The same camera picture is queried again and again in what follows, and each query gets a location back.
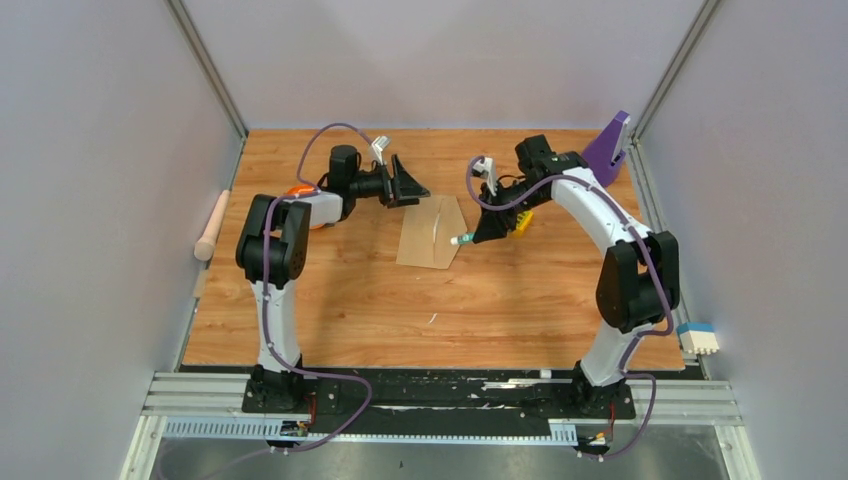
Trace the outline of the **white green glue stick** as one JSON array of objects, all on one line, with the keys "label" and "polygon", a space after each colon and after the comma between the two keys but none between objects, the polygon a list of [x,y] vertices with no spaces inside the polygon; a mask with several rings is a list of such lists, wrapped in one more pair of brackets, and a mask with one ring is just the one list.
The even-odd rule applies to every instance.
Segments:
[{"label": "white green glue stick", "polygon": [[450,239],[450,243],[454,246],[461,246],[461,245],[472,243],[473,239],[474,239],[473,233],[465,233],[465,234],[462,234],[462,235],[452,237]]}]

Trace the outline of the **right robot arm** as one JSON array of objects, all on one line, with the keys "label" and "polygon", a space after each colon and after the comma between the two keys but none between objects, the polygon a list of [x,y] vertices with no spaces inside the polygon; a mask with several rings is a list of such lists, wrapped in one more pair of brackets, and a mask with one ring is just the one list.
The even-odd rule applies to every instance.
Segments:
[{"label": "right robot arm", "polygon": [[679,244],[672,233],[654,232],[629,214],[579,153],[556,153],[543,135],[524,139],[515,151],[521,175],[510,184],[497,178],[492,158],[469,161],[465,180],[482,181],[467,188],[481,208],[470,240],[505,238],[517,232],[520,215],[552,201],[594,242],[603,256],[595,293],[601,323],[575,365],[568,399],[580,415],[596,417],[624,386],[642,339],[672,320],[680,300]]}]

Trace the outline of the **letter paper sheet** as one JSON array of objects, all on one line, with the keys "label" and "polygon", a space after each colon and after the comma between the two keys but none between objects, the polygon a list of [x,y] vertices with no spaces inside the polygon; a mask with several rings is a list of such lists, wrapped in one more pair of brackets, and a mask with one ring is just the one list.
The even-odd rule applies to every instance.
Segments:
[{"label": "letter paper sheet", "polygon": [[434,217],[434,222],[433,222],[433,227],[432,227],[432,245],[433,245],[434,249],[436,248],[436,245],[438,243],[438,231],[439,231],[439,225],[440,225],[440,220],[441,220],[441,207],[442,207],[443,200],[444,199],[440,199],[439,202],[436,204],[437,206],[436,206],[436,210],[435,210],[435,217]]}]

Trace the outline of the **brown paper envelope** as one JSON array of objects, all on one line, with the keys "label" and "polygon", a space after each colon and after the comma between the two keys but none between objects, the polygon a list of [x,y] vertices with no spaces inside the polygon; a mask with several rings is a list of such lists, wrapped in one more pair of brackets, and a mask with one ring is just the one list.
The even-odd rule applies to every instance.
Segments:
[{"label": "brown paper envelope", "polygon": [[[432,245],[432,227],[436,204],[444,199],[436,248]],[[468,231],[455,196],[436,195],[423,198],[417,205],[405,208],[396,263],[403,266],[448,269],[459,246],[450,243],[452,237]]]}]

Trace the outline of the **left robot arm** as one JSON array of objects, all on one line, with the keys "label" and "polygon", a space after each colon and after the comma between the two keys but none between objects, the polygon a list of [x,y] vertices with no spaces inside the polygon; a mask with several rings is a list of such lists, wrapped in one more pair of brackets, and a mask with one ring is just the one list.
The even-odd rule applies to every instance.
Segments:
[{"label": "left robot arm", "polygon": [[417,205],[429,195],[397,156],[389,164],[374,159],[364,169],[354,146],[337,145],[317,186],[253,198],[235,252],[255,297],[260,333],[258,361],[247,383],[249,399],[270,401],[283,413],[296,412],[305,403],[295,302],[311,230],[346,220],[360,199],[375,198],[397,208]]}]

